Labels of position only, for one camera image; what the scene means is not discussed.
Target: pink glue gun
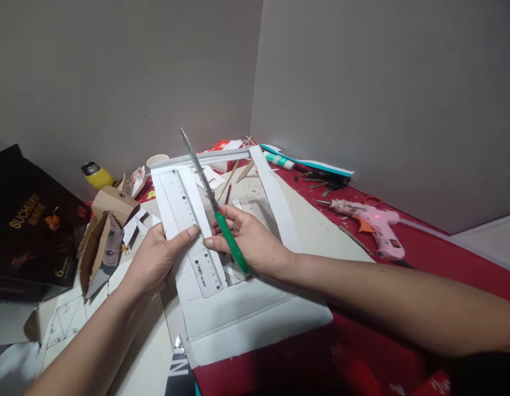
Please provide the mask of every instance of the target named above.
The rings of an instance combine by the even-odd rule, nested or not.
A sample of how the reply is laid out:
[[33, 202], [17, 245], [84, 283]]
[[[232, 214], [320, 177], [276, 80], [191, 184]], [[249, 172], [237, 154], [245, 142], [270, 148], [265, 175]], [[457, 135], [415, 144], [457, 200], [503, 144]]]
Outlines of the pink glue gun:
[[399, 222], [399, 214], [380, 211], [374, 206], [347, 200], [318, 201], [330, 206], [335, 213], [352, 216], [359, 221], [359, 231], [370, 232], [377, 244], [377, 255], [389, 261], [402, 260], [405, 250], [394, 235], [389, 224]]

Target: ruler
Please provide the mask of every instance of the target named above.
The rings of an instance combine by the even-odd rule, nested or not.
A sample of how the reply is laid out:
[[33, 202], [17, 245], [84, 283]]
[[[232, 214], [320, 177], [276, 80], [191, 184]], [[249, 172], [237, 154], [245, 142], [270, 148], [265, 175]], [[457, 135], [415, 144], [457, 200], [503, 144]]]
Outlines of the ruler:
[[[184, 230], [193, 224], [199, 225], [180, 171], [173, 169], [163, 173], [161, 182], [178, 229]], [[216, 270], [216, 265], [221, 266], [222, 264], [219, 261], [215, 263], [211, 253], [204, 246], [204, 237], [201, 233], [198, 235], [196, 242], [190, 247], [187, 256], [198, 281], [201, 295], [204, 298], [223, 289], [222, 280]]]

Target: forearm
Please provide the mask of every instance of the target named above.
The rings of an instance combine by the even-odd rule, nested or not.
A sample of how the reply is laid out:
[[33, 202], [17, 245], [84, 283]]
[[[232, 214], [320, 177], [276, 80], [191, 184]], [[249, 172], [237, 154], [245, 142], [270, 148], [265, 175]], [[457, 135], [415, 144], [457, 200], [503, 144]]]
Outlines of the forearm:
[[134, 338], [149, 296], [122, 284], [29, 389], [28, 395], [104, 395]]
[[412, 269], [297, 255], [281, 279], [444, 356], [510, 351], [510, 302]]

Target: green scissors handle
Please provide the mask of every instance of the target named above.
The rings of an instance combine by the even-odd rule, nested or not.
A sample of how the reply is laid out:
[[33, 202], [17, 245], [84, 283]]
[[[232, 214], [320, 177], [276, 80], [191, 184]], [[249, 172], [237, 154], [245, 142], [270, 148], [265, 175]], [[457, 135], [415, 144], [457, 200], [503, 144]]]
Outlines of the green scissors handle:
[[237, 242], [234, 240], [234, 236], [231, 233], [231, 230], [227, 226], [225, 216], [218, 211], [215, 212], [215, 217], [220, 227], [220, 230], [222, 230], [222, 234], [225, 237], [227, 244], [229, 245], [229, 248], [231, 249], [231, 254], [233, 255], [234, 261], [238, 264], [240, 270], [244, 275], [246, 276], [249, 275], [250, 271], [248, 263], [246, 262], [244, 255], [240, 251]]

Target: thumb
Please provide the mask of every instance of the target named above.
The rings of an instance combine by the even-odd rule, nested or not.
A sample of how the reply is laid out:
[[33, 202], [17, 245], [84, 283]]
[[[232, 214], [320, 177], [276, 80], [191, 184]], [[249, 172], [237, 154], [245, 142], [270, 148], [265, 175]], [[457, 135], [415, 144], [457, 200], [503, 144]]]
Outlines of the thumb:
[[168, 244], [172, 250], [177, 253], [185, 246], [189, 245], [193, 240], [195, 240], [199, 233], [200, 227], [198, 227], [196, 224], [191, 225], [189, 228], [181, 231], [178, 235], [168, 241]]
[[211, 236], [210, 238], [205, 238], [204, 246], [212, 250], [231, 253], [231, 249], [229, 248], [226, 239], [221, 235], [215, 235]]

